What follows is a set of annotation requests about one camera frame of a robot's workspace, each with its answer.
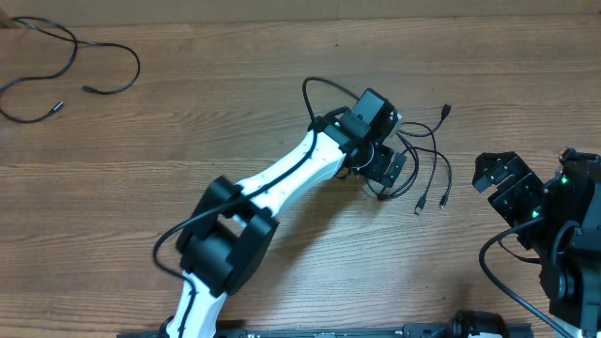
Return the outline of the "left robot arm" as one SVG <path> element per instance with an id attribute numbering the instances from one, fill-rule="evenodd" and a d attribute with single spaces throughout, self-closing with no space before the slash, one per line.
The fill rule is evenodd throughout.
<path id="1" fill-rule="evenodd" d="M 269 168 L 232 183 L 213 180 L 191 218 L 178 229 L 176 248 L 183 289 L 161 337 L 212 337 L 225 300 L 261 264 L 279 225 L 277 217 L 305 193 L 343 168 L 394 184 L 400 158 L 385 146 L 402 116 L 366 89 L 353 107 L 313 117 L 302 141 Z"/>

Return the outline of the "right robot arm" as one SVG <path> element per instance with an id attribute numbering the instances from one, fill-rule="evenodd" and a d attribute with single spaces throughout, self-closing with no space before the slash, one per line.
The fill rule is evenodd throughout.
<path id="1" fill-rule="evenodd" d="M 479 252 L 486 277 L 548 324 L 559 337 L 600 334 L 600 157 L 568 147 L 556 176 L 542 181 L 515 152 L 484 152 L 475 160 L 472 186 L 497 190 L 488 203 L 508 223 Z M 541 312 L 496 277 L 485 262 L 489 248 L 509 235 L 533 250 L 549 309 Z"/>

